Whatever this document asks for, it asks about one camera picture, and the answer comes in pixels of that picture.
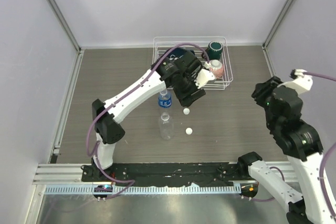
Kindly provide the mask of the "clear unlabelled plastic bottle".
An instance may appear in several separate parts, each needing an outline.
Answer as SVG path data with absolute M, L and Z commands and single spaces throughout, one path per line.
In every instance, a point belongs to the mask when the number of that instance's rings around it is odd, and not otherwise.
M 174 122 L 173 118 L 167 112 L 162 113 L 159 117 L 159 130 L 162 139 L 172 139 L 174 135 Z

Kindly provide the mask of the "white blue bottle cap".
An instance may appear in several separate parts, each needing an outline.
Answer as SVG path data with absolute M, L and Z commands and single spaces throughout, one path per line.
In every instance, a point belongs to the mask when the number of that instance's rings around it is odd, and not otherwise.
M 188 127 L 188 128 L 185 130 L 185 132 L 186 132 L 187 135 L 191 135 L 191 134 L 193 133 L 193 130 L 192 130 L 190 127 Z

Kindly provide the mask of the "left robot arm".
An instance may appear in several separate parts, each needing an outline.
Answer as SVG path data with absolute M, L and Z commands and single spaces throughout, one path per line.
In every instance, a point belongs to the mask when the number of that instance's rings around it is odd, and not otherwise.
M 105 182 L 111 177 L 114 149 L 125 135 L 121 122 L 144 101 L 168 88 L 173 89 L 183 107 L 205 95 L 204 86 L 214 79 L 209 62 L 202 63 L 183 46 L 168 49 L 140 79 L 115 97 L 92 103 L 88 131 L 95 131 L 97 140 L 87 154 L 96 165 L 93 174 L 98 180 Z

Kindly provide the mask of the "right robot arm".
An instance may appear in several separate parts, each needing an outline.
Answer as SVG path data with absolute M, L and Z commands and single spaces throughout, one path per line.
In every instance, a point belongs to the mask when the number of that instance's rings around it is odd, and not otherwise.
M 255 85 L 252 98 L 265 110 L 266 127 L 286 155 L 300 185 L 300 192 L 276 175 L 256 153 L 238 158 L 242 179 L 258 181 L 283 207 L 289 223 L 335 223 L 335 199 L 325 173 L 327 156 L 317 130 L 301 119 L 301 94 L 310 91 L 312 76 L 305 73 L 282 82 L 271 77 Z

